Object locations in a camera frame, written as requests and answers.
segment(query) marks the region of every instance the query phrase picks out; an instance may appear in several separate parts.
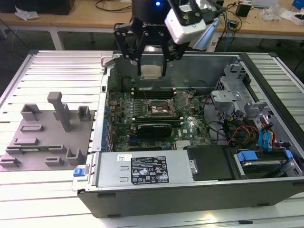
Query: green circuit board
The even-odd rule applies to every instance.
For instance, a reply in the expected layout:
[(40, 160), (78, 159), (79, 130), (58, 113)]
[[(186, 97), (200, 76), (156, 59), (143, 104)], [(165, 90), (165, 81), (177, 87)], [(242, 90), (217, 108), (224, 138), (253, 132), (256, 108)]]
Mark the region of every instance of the green circuit board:
[[(211, 136), (203, 123), (199, 107), (202, 96), (194, 96), (186, 99), (188, 91), (181, 91), (172, 99), (133, 99), (129, 93), (110, 93), (109, 105), (112, 110), (113, 123), (113, 151), (127, 152), (140, 150), (176, 150), (180, 143), (182, 145), (211, 144)], [(169, 104), (172, 110), (162, 109)], [(137, 139), (132, 129), (137, 124), (132, 121), (134, 117), (150, 117), (152, 124), (157, 124), (153, 117), (182, 117), (179, 127), (173, 127), (171, 136), (158, 139)]]

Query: warning label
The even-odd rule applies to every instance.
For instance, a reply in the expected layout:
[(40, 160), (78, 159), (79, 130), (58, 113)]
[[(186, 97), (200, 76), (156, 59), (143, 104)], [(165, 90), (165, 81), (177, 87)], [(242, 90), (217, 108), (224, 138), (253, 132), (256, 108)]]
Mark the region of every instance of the warning label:
[(131, 158), (132, 184), (169, 183), (166, 157)]

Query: power connector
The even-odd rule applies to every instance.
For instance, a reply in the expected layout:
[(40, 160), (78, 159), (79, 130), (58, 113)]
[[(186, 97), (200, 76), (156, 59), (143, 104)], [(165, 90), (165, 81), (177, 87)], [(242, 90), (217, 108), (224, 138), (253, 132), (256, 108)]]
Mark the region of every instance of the power connector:
[(227, 25), (229, 26), (229, 28), (232, 28), (232, 29), (236, 29), (238, 27), (238, 24), (239, 24), (239, 22), (235, 21), (235, 20), (229, 20), (227, 22)]

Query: motherboard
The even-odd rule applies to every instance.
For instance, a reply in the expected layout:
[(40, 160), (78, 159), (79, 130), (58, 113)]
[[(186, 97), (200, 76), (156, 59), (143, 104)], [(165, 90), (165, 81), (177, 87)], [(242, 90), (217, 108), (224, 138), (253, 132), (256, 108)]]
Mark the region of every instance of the motherboard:
[(202, 120), (202, 99), (189, 90), (110, 90), (113, 151), (182, 150), (211, 144)]

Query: floor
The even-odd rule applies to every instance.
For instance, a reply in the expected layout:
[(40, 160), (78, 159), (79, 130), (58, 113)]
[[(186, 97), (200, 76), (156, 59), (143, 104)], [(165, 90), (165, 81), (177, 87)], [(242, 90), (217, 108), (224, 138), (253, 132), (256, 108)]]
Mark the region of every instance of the floor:
[[(54, 50), (50, 34), (43, 31), (18, 31), (17, 35), (27, 44), (30, 49)], [(66, 50), (118, 50), (112, 34), (95, 33), (95, 42), (90, 40), (89, 33), (61, 32), (60, 36)], [(0, 40), (0, 94), (14, 77), (22, 63), (22, 57), (27, 55), (28, 50), (11, 32), (6, 40)], [(231, 52), (275, 52), (294, 70), (302, 58), (304, 48), (300, 47), (300, 41), (265, 39), (261, 48), (257, 48), (258, 40), (251, 38), (235, 38), (229, 44)], [(222, 41), (216, 51), (224, 51), (225, 41)], [(304, 62), (298, 67), (295, 74), (304, 81)]]

